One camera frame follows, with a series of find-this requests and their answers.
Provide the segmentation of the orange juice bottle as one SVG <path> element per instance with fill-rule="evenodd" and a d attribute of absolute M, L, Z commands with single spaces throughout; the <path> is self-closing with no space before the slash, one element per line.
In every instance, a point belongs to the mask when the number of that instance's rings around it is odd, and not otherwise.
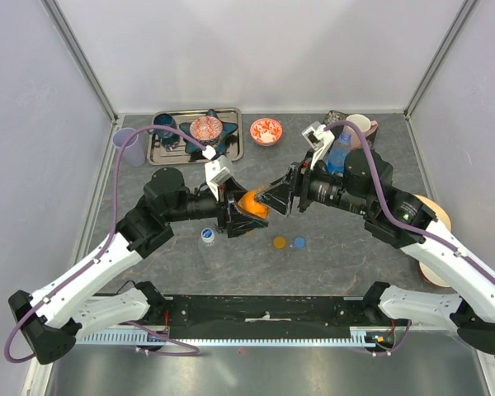
<path fill-rule="evenodd" d="M 266 219 L 269 215 L 270 208 L 256 201 L 256 194 L 261 191 L 262 188 L 258 187 L 255 190 L 246 192 L 238 201 L 238 206 L 251 215 L 255 215 L 261 219 Z"/>

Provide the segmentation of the orange bottle cap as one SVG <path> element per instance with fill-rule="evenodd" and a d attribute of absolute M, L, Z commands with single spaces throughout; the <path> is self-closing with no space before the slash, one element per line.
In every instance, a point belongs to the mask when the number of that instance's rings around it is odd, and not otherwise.
<path fill-rule="evenodd" d="M 274 237 L 272 242 L 273 242 L 273 247 L 276 249 L 283 249 L 287 245 L 286 239 L 282 236 Z"/>

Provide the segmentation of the blue bottle cap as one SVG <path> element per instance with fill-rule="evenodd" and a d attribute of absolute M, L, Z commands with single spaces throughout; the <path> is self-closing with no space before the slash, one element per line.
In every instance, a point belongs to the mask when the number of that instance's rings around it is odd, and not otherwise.
<path fill-rule="evenodd" d="M 295 245 L 295 247 L 296 247 L 296 248 L 305 248 L 305 246 L 306 246 L 306 241 L 305 241 L 305 239 L 304 239 L 304 238 L 302 238 L 302 237 L 297 237 L 297 238 L 295 238 L 295 240 L 294 240 L 294 245 Z"/>

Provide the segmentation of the blue label water bottle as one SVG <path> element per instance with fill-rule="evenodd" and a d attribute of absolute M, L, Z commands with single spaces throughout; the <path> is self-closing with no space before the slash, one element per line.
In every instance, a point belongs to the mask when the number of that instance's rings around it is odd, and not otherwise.
<path fill-rule="evenodd" d="M 328 154 L 327 169 L 331 174 L 343 174 L 346 156 L 351 151 L 351 133 L 342 131 Z"/>

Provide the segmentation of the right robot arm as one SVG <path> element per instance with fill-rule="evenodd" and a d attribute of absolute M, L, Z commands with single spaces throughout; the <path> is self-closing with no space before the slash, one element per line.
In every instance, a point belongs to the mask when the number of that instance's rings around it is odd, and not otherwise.
<path fill-rule="evenodd" d="M 257 202 L 288 215 L 295 200 L 304 212 L 316 202 L 360 215 L 374 238 L 423 262 L 452 295 L 401 289 L 376 281 L 361 304 L 363 319 L 407 319 L 455 332 L 471 347 L 495 355 L 495 271 L 477 258 L 415 195 L 392 184 L 393 167 L 376 152 L 350 152 L 342 175 L 331 175 L 307 153 L 300 163 L 257 192 Z"/>

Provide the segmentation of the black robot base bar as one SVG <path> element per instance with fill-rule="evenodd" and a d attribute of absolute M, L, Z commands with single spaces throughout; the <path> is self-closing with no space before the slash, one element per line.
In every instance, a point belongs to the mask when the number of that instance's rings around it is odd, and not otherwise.
<path fill-rule="evenodd" d="M 176 338 L 343 337 L 351 327 L 389 328 L 361 299 L 337 296 L 173 295 L 142 320 Z"/>

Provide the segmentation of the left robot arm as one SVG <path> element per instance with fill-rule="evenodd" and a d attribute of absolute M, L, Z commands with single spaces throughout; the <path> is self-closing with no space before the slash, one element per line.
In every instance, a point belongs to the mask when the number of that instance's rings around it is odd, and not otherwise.
<path fill-rule="evenodd" d="M 248 192 L 228 170 L 212 169 L 218 171 L 218 182 L 209 183 L 204 191 L 191 191 L 176 168 L 156 171 L 136 206 L 98 247 L 44 288 L 32 293 L 18 290 L 9 297 L 16 319 L 13 332 L 22 333 L 32 358 L 46 365 L 95 332 L 127 322 L 162 322 L 171 301 L 149 281 L 138 282 L 122 294 L 93 303 L 88 300 L 172 238 L 173 222 L 214 218 L 218 230 L 228 238 L 268 225 L 264 218 L 240 206 Z"/>

